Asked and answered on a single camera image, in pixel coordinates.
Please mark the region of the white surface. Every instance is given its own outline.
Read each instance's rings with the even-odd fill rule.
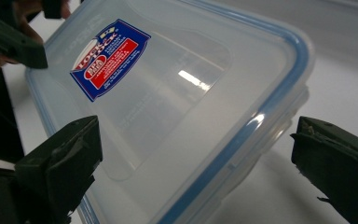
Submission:
[[[290,162],[299,115],[323,119],[358,135],[358,9],[317,0],[226,0],[239,8],[286,21],[305,31],[316,46],[316,64],[308,81],[310,99],[292,127],[266,153],[250,175],[223,200],[209,223],[346,223]],[[45,39],[58,23],[38,18]],[[30,151],[45,139],[43,126],[23,77],[23,66],[5,73],[21,139]]]

